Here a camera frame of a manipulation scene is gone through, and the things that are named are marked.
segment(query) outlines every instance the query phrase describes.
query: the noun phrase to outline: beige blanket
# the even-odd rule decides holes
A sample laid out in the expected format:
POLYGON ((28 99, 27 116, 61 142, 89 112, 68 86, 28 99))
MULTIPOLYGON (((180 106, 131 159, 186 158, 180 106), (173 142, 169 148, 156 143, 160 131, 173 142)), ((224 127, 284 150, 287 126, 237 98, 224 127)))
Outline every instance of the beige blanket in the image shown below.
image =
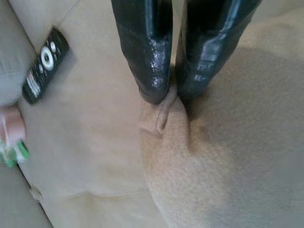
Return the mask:
POLYGON ((204 96, 143 104, 144 168, 170 227, 303 227, 304 9, 249 26, 204 96))

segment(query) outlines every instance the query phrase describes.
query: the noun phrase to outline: silver circular button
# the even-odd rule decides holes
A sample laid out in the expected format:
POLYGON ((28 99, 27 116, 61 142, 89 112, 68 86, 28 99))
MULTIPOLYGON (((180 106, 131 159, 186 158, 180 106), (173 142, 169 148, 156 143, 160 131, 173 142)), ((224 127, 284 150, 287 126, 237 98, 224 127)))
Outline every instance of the silver circular button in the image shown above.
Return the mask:
POLYGON ((56 52, 56 45, 55 45, 55 43, 53 41, 51 41, 50 46, 51 46, 52 52, 55 53, 56 52))
POLYGON ((54 60, 51 51, 48 49, 48 47, 44 46, 41 49, 41 62, 44 68, 48 71, 52 70, 54 68, 54 60))
POLYGON ((43 73, 43 67, 41 64, 39 64, 39 71, 40 71, 40 73, 43 73))

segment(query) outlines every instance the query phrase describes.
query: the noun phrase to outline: remote control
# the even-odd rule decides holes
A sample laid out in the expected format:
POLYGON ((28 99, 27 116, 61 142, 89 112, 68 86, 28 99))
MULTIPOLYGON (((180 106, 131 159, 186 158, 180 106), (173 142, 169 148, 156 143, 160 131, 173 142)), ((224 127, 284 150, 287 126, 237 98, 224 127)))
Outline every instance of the remote control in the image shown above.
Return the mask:
POLYGON ((52 28, 22 87, 23 97, 28 103, 34 105, 41 99, 68 50, 67 40, 52 28))

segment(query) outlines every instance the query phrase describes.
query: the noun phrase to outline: remote button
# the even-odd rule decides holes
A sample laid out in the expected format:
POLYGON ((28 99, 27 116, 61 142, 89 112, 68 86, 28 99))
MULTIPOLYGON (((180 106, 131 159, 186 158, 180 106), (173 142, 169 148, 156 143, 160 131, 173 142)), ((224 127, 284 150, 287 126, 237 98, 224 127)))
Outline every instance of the remote button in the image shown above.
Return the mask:
POLYGON ((48 71, 51 71, 54 68, 54 60, 51 51, 48 47, 44 46, 41 49, 41 61, 44 68, 48 71))
POLYGON ((39 71, 40 71, 40 73, 43 73, 43 67, 41 64, 39 64, 39 71))
POLYGON ((51 41, 50 45, 51 45, 52 52, 55 53, 56 52, 56 45, 55 45, 55 43, 53 41, 51 41))

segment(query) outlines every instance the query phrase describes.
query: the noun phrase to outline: couch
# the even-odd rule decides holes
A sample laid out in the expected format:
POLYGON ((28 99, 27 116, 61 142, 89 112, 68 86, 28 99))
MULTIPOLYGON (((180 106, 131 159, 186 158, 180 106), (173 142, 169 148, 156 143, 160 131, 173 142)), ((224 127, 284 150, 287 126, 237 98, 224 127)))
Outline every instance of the couch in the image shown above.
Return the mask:
MULTIPOLYGON (((281 163, 283 170, 277 172, 287 180, 303 171, 300 164, 290 165, 297 156, 300 159, 299 150, 303 149, 297 137, 303 133, 297 121, 303 108, 298 105, 299 91, 292 91, 297 83, 303 86, 300 80, 303 10, 298 10, 295 18, 291 13, 250 26, 212 83, 211 92, 188 107, 187 116, 174 86, 159 106, 141 100, 120 50, 111 1, 9 0, 9 3, 19 22, 15 21, 9 29, 12 34, 7 35, 11 45, 6 48, 13 50, 5 52, 17 54, 12 58, 1 54, 2 74, 12 76, 1 78, 0 86, 13 92, 9 96, 6 96, 9 92, 3 92, 1 105, 12 104, 20 96, 26 70, 53 25, 70 44, 70 51, 44 99, 36 106, 30 106, 22 98, 18 101, 27 128, 25 143, 30 150, 30 160, 19 166, 32 195, 54 227, 245 227, 244 224, 269 227, 275 218, 300 219, 294 217, 294 212, 302 206, 293 202, 302 199, 301 177, 294 177, 290 183, 272 182, 273 170, 268 165, 277 167, 281 163), (284 81, 287 74, 293 75, 297 82, 284 81), (273 83, 275 76, 287 83, 287 87, 273 83), (280 106, 281 101, 289 105, 280 106), (259 114, 263 111, 266 117, 259 114), (273 113, 278 114, 274 120, 270 117, 273 113), (193 133, 191 137, 198 135, 193 142, 186 140, 189 129, 193 133), (187 151, 189 143, 202 151, 193 157, 182 156, 177 160, 171 157, 172 152, 181 148, 191 154, 192 148, 187 151), (244 151, 256 153, 246 156, 242 154, 244 151), (273 159, 275 151, 285 159, 273 159), (200 162, 201 153, 210 162, 200 162), (171 192, 174 185, 154 186, 182 177, 180 170, 189 170, 188 165, 192 169, 196 167, 190 169, 193 177, 190 180, 203 183, 193 188, 197 192, 179 195, 171 192), (276 186, 282 191, 257 213, 268 195, 263 190, 255 195, 250 187, 258 189, 265 182, 269 182, 266 192, 272 192, 276 186), (249 186, 246 192, 238 188, 246 183, 249 186), (197 205, 189 196, 201 192, 206 194, 197 205), (238 204, 240 196, 247 204, 238 204), (251 199, 261 201, 254 204, 251 199), (272 208, 276 202, 280 203, 278 208, 272 208)), ((176 46, 178 16, 174 19, 173 46, 176 46)), ((179 187, 184 193, 189 190, 183 185, 179 187)))

